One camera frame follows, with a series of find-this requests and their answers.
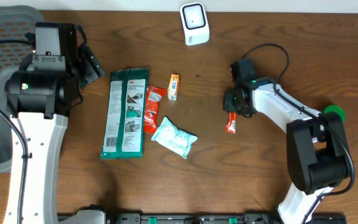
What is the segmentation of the red stick sachet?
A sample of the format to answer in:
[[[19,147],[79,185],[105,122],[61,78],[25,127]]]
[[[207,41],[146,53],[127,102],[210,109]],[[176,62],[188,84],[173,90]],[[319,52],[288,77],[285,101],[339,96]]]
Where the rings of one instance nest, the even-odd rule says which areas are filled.
[[[227,133],[235,133],[236,132],[236,113],[230,112],[228,123],[225,127],[225,131]]]

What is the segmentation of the small orange white box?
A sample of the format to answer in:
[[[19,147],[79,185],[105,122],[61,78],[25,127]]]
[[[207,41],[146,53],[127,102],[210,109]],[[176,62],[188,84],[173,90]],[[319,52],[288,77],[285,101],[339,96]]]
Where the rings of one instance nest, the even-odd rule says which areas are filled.
[[[179,87],[180,87],[180,76],[177,74],[171,74],[170,83],[168,85],[168,90],[167,90],[167,95],[169,100],[172,101],[177,100]]]

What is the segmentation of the light teal tissue pack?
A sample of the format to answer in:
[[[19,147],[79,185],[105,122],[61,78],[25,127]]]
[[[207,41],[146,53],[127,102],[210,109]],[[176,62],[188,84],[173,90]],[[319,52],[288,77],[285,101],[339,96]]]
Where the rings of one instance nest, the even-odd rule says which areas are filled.
[[[164,117],[151,140],[157,141],[163,147],[187,159],[187,155],[198,137],[179,129],[168,117]]]

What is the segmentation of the green 3M wipes pack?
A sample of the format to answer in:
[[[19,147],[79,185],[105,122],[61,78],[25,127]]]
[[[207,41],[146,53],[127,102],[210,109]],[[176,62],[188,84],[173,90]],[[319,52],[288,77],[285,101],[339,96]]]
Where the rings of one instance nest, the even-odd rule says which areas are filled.
[[[110,74],[102,159],[141,158],[149,70],[133,68]]]

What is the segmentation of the red snack bag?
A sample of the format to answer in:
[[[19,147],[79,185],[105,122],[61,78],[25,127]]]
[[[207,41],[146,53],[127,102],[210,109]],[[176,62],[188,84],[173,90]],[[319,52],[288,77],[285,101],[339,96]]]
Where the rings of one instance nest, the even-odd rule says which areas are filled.
[[[144,132],[154,134],[157,130],[157,118],[160,101],[165,96],[167,90],[149,85],[146,92],[145,113],[144,113]]]

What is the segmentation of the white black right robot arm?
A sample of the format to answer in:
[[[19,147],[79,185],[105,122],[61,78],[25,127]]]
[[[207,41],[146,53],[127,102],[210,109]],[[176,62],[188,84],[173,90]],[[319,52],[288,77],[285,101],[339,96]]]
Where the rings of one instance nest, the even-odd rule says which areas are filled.
[[[323,198],[344,194],[354,183],[354,163],[349,153],[341,116],[321,113],[286,93],[276,80],[260,78],[249,59],[230,66],[234,88],[224,93],[225,111],[250,118],[262,113],[286,134],[287,170],[291,179],[276,214],[256,215],[256,222],[311,223]],[[338,192],[333,189],[349,179]]]

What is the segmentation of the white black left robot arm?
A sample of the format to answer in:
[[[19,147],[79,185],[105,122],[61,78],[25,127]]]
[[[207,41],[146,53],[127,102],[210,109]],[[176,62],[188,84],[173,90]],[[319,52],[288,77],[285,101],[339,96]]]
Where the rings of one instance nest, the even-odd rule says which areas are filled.
[[[38,22],[34,51],[5,84],[12,159],[5,223],[57,223],[60,150],[81,90],[104,75],[85,33],[69,23]]]

